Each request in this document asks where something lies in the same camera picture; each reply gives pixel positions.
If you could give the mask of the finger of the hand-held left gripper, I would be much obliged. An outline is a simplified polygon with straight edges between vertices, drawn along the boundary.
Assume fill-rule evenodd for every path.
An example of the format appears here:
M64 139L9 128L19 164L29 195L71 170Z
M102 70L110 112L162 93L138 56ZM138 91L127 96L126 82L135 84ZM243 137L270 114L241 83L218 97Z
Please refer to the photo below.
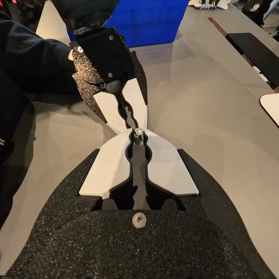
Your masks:
M114 94L100 91L94 94L93 98L100 108L103 121L116 134L121 134L128 129L127 121L120 114L119 102Z
M136 78L128 80L123 89L124 100L131 109L131 117L135 126L142 130L147 130L148 126L148 106L145 104L140 86Z

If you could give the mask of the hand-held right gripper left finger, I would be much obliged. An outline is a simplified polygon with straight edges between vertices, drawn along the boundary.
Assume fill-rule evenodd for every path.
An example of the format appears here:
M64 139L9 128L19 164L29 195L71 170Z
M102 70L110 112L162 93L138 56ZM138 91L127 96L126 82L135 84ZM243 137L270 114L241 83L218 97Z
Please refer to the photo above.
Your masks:
M81 196L122 199L133 186L131 157L134 129L127 129L107 141L99 150L82 186Z

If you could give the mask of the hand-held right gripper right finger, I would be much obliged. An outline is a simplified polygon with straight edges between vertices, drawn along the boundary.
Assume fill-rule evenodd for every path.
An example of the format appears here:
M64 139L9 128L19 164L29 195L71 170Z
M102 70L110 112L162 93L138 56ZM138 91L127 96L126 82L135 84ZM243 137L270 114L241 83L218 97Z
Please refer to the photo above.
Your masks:
M143 139L147 194L162 197L198 195L195 182L176 147L154 133L144 133Z

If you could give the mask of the blue plastic bin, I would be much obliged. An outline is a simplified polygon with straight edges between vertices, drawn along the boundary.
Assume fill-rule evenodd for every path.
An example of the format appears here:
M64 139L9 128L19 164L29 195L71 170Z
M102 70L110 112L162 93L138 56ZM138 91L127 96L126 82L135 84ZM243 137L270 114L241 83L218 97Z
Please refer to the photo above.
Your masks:
M82 47L113 48L120 37L128 47L174 41L189 1L74 0L56 8Z

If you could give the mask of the person's left forearm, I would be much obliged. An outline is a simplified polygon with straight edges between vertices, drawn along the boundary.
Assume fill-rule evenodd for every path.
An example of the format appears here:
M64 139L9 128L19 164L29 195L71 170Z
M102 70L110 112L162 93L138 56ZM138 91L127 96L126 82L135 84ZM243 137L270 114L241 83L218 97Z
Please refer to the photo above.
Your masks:
M26 99L25 93L69 96L81 101L72 77L75 66L68 59L71 48L43 39L1 12L0 67L1 105L14 99Z

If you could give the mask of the black and white paper pieces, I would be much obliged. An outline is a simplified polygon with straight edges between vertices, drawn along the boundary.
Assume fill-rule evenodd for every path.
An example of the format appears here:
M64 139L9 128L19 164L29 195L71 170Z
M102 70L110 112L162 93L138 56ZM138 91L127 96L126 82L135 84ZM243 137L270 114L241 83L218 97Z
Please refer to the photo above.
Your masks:
M190 0L188 6L193 6L197 9L211 9L220 8L222 10L228 9L228 4L231 0Z

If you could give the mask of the black flat mat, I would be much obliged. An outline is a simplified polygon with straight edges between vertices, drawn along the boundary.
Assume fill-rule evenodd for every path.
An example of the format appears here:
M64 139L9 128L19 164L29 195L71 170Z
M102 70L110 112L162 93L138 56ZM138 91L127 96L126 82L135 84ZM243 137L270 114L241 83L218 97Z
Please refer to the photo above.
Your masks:
M276 88L279 87L279 57L252 33L228 33L225 38L244 54Z

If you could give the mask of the black bag white logo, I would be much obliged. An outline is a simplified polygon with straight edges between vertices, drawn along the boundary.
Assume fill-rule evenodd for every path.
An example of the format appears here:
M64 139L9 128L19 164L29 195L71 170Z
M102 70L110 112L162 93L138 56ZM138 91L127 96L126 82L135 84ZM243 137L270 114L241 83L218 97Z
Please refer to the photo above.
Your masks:
M245 14L259 27L263 26L264 14L269 10L271 0L249 0L242 8Z

